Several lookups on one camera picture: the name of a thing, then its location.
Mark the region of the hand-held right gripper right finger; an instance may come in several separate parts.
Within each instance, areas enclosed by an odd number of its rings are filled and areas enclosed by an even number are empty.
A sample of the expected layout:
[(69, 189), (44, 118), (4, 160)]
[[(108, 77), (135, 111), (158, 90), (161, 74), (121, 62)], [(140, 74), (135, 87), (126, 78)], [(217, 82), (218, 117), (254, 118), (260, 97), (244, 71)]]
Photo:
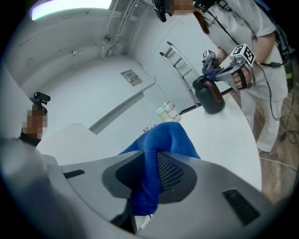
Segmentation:
[(228, 169), (204, 160), (159, 153), (161, 165), (183, 172), (170, 193), (182, 200), (160, 204), (138, 236), (145, 239), (251, 239), (272, 208), (255, 187)]

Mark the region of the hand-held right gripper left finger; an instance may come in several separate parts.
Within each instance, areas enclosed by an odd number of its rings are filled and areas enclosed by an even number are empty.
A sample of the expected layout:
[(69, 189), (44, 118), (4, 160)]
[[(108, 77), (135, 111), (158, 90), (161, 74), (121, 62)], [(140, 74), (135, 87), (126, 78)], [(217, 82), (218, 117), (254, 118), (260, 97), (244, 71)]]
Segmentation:
[(137, 233), (132, 193), (139, 190), (144, 171), (144, 152), (61, 167), (68, 183), (96, 214), (113, 225)]

